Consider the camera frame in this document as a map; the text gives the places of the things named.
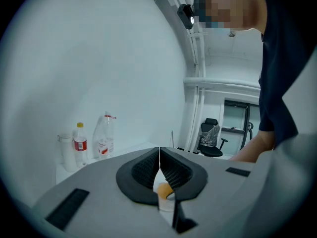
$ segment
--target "black rectangular slot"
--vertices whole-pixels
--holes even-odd
[[[235,168],[228,168],[226,171],[229,173],[239,175],[239,176],[243,176],[243,177],[248,177],[249,174],[251,173],[250,171],[247,171],[247,170],[235,169]]]
[[[57,207],[46,220],[58,229],[64,230],[69,221],[73,218],[81,204],[85,201],[89,192],[83,189],[73,190]]]

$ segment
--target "white bottle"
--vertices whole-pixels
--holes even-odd
[[[77,130],[74,134],[75,159],[78,168],[83,168],[88,163],[87,158],[87,137],[84,132],[84,124],[77,123]]]
[[[77,170],[74,150],[72,147],[73,137],[71,133],[62,133],[58,136],[60,151],[64,159],[64,167],[68,172]]]
[[[116,119],[116,117],[112,117],[109,112],[106,112],[104,116],[98,119],[93,136],[94,158],[98,157],[100,160],[104,160],[112,157],[114,133],[113,119]]]

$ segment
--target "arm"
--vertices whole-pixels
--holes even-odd
[[[256,162],[262,152],[273,149],[275,143],[274,131],[261,131],[243,147],[240,152],[230,158],[231,161]]]

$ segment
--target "neck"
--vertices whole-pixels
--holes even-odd
[[[267,7],[265,0],[255,0],[256,17],[254,28],[262,34],[265,32],[267,21]]]

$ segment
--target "man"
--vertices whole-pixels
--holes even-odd
[[[282,96],[301,73],[316,45],[316,35],[309,36],[303,27],[307,27],[306,21],[312,16],[307,13],[310,8],[303,0],[195,0],[194,7],[206,28],[255,28],[262,34],[259,132],[230,159],[255,162],[260,153],[298,134]]]

